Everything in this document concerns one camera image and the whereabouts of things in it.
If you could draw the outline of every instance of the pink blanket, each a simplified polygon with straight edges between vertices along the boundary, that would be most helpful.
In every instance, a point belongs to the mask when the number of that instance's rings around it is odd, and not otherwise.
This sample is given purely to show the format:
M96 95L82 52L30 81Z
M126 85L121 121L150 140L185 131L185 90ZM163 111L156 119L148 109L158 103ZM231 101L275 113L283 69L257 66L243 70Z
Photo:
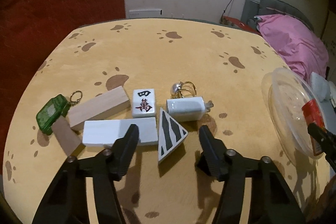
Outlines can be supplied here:
M288 15L259 16L259 31L290 69L308 82L314 71L326 76L328 52L301 21Z

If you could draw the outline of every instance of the metal screw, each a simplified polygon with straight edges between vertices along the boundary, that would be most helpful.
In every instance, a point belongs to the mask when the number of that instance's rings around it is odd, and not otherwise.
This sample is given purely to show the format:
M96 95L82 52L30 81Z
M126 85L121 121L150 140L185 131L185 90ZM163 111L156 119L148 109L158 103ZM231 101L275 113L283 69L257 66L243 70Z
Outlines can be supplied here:
M263 156L261 159L262 159L263 162L265 162L267 164L272 162L271 158L268 157L268 156Z
M111 149L104 149L104 150L103 150L103 155L104 155L104 156L110 156L111 154L112 154Z
M226 154L229 155L229 156L234 156L236 154L236 151L234 151L233 149L228 149L226 151Z
M75 156L69 156L67 158L67 162L74 162L75 160L77 160L77 158Z

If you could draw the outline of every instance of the black chinese character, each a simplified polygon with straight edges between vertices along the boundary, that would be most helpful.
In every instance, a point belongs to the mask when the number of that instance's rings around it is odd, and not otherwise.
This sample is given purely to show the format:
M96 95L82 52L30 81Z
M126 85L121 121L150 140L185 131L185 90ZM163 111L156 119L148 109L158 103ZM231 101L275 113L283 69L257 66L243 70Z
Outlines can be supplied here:
M142 92L138 92L138 95L139 95L139 97L141 97L141 96L146 96L147 97L150 93L151 93L150 91L145 90L145 91L142 91Z
M140 103L140 106L138 106L136 108L140 109L141 112L142 112L143 109L146 112L148 112L152 107L149 105L149 103L147 103L147 99L142 99L141 101L142 101L142 103Z

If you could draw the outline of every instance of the bed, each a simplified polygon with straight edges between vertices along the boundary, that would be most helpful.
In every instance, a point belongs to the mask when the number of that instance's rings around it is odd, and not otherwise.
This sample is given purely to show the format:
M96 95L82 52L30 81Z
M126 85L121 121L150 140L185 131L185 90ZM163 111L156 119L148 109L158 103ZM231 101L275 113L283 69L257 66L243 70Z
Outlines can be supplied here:
M330 89L326 91L329 83L325 80L328 52L314 35L314 27L308 18L297 8L280 0L246 0L241 22L259 30L290 69L309 83L320 100L327 129L335 134L335 109Z

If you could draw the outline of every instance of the red package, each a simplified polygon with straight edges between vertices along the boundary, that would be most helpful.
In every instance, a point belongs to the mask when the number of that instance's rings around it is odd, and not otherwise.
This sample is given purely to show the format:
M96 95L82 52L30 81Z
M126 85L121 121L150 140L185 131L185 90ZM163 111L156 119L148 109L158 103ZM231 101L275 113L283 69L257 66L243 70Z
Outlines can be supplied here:
M323 131L326 132L326 127L324 125L319 106L317 105L317 102L315 99L312 99L309 102L307 102L301 109L306 119L307 126L313 122L316 125L318 125L320 128L322 128ZM323 151L319 143L316 140L314 140L312 136L310 136L310 139L311 139L311 146L313 148L314 156L318 156L322 154Z

